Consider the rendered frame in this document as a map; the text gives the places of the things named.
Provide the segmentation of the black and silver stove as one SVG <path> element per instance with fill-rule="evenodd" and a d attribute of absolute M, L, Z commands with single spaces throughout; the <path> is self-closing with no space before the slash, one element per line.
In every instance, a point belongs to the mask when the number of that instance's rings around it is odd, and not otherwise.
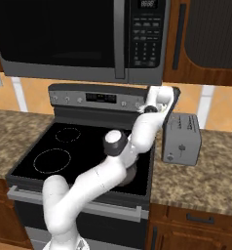
<path fill-rule="evenodd" d="M 61 175 L 73 185 L 80 174 L 105 158 L 103 138 L 109 131 L 131 133 L 138 117 L 134 104 L 143 105 L 147 94 L 145 89 L 87 84 L 53 84 L 48 91 L 54 120 L 6 175 L 9 188 L 42 194 L 43 183 L 51 175 Z M 153 150 L 140 155 L 135 178 L 128 185 L 115 187 L 92 202 L 140 206 L 141 220 L 148 221 L 153 161 Z"/>

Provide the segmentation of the grey toaster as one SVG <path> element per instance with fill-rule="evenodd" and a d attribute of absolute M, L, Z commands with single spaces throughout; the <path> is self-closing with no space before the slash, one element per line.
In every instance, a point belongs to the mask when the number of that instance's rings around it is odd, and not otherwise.
<path fill-rule="evenodd" d="M 195 166 L 201 145 L 197 115 L 172 113 L 163 130 L 162 160 L 171 164 Z"/>

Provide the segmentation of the dark grey pan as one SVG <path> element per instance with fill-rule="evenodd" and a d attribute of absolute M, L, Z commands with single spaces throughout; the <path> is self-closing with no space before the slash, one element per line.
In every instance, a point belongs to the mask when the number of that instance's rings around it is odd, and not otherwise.
<path fill-rule="evenodd" d="M 136 164 L 134 163 L 129 168 L 126 169 L 126 176 L 119 184 L 119 187 L 128 185 L 135 178 L 135 175 L 136 175 Z"/>

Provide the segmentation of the wooden cupboard door dark panel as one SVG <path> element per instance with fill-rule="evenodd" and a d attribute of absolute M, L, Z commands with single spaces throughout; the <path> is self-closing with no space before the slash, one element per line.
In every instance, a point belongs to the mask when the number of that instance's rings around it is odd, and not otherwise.
<path fill-rule="evenodd" d="M 173 70 L 180 4 L 186 13 Z M 171 0 L 163 80 L 232 87 L 232 0 Z"/>

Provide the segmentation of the black and silver microwave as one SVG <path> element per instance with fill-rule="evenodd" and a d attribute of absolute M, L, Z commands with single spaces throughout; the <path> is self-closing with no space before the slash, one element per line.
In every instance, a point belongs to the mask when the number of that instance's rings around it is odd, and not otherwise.
<path fill-rule="evenodd" d="M 0 0 L 8 76 L 160 85 L 171 0 L 125 0 L 125 78 L 115 78 L 114 0 Z"/>

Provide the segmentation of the black oven door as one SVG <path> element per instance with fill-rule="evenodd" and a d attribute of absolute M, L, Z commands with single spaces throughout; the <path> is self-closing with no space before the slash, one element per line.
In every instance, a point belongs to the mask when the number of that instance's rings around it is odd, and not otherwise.
<path fill-rule="evenodd" d="M 15 202 L 21 224 L 25 227 L 33 250 L 43 250 L 51 240 L 43 216 L 43 206 Z M 77 228 L 90 250 L 144 250 L 147 221 L 118 220 L 89 213 L 80 213 Z"/>

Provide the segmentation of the plain wooden cupboard door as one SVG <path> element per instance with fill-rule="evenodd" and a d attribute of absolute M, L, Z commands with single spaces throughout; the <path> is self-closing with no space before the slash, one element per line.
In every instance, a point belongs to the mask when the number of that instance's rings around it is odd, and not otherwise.
<path fill-rule="evenodd" d="M 161 222 L 150 222 L 145 250 L 151 249 L 153 227 L 157 227 L 155 250 L 232 250 L 232 234 Z"/>

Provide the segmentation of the wooden drawer front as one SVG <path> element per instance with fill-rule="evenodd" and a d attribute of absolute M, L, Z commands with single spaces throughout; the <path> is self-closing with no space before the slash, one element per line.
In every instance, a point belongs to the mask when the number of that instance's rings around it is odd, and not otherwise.
<path fill-rule="evenodd" d="M 186 213 L 191 213 L 193 217 L 200 217 L 204 219 L 207 219 L 208 217 L 214 217 L 214 224 L 208 225 L 187 221 Z M 166 218 L 169 221 L 177 224 L 232 233 L 232 216 L 228 215 L 169 206 L 166 209 Z"/>

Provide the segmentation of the wooden base cabinet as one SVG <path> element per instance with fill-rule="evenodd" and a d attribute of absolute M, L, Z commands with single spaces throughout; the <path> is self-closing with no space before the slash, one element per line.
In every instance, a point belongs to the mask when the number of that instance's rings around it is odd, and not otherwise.
<path fill-rule="evenodd" d="M 7 182 L 0 179 L 0 242 L 33 250 L 26 230 L 19 221 L 14 201 L 7 197 L 8 190 Z"/>

